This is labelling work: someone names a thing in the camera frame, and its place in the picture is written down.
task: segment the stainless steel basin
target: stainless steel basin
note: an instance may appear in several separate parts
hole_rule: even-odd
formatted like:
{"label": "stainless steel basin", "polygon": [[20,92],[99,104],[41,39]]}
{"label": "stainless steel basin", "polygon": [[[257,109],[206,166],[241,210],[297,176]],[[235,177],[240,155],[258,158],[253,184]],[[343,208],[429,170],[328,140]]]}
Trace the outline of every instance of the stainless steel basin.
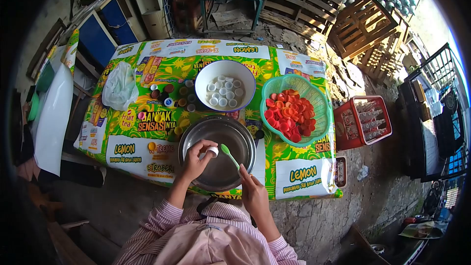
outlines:
{"label": "stainless steel basin", "polygon": [[[238,121],[221,115],[207,116],[193,123],[179,144],[179,161],[183,166],[186,151],[200,139],[226,144],[232,156],[251,173],[255,163],[255,143],[247,128]],[[240,185],[241,179],[232,160],[221,151],[211,159],[204,172],[193,184],[206,191],[228,191]]]}

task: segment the pink striped shirt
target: pink striped shirt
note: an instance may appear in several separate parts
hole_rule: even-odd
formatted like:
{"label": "pink striped shirt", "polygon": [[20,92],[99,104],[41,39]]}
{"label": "pink striped shirt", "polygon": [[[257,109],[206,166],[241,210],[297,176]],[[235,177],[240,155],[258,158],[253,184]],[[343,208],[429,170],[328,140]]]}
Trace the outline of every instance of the pink striped shirt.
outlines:
{"label": "pink striped shirt", "polygon": [[204,208],[202,214],[207,215],[207,218],[201,219],[196,207],[183,210],[164,199],[158,207],[149,213],[147,220],[139,223],[139,229],[122,246],[114,264],[152,264],[172,237],[175,228],[186,224],[204,223],[229,224],[250,234],[262,243],[271,264],[306,264],[305,261],[297,259],[298,256],[294,249],[283,236],[267,242],[263,234],[252,226],[250,218],[238,207],[215,202]]}

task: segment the wooden crate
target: wooden crate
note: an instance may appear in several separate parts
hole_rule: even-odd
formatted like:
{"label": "wooden crate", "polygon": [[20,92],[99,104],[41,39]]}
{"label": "wooden crate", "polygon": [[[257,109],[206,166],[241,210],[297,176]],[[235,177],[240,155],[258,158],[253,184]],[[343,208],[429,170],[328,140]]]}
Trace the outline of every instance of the wooden crate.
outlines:
{"label": "wooden crate", "polygon": [[305,38],[325,42],[342,0],[265,0],[260,17]]}
{"label": "wooden crate", "polygon": [[338,14],[329,40],[347,61],[391,36],[397,26],[377,0],[356,0]]}
{"label": "wooden crate", "polygon": [[396,32],[360,54],[354,63],[377,84],[391,87],[396,83],[393,79],[394,73],[403,67],[402,59],[405,53],[398,45],[402,36],[400,31]]}

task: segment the green toothbrush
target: green toothbrush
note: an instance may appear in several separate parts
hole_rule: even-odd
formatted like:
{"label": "green toothbrush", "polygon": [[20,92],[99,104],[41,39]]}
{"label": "green toothbrush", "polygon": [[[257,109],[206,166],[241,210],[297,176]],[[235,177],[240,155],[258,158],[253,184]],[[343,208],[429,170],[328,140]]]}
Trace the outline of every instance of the green toothbrush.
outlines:
{"label": "green toothbrush", "polygon": [[228,155],[232,159],[232,162],[234,162],[235,166],[237,167],[237,172],[239,172],[240,166],[239,166],[238,162],[236,161],[236,159],[231,155],[231,152],[229,151],[229,148],[225,144],[221,144],[221,150],[222,150],[223,153],[225,153],[226,155]]}

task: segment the sleeve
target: sleeve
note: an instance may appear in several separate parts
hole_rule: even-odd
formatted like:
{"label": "sleeve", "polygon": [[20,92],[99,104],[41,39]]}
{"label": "sleeve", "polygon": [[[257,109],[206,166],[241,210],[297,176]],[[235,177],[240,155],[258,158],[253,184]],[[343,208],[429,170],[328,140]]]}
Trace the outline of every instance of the sleeve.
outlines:
{"label": "sleeve", "polygon": [[139,257],[139,252],[162,237],[175,225],[179,224],[183,209],[179,209],[166,199],[154,208],[147,219],[139,223],[139,229],[122,246],[114,264],[131,264]]}
{"label": "sleeve", "polygon": [[306,261],[298,260],[294,249],[285,241],[282,235],[268,243],[268,248],[280,265],[305,265]]}

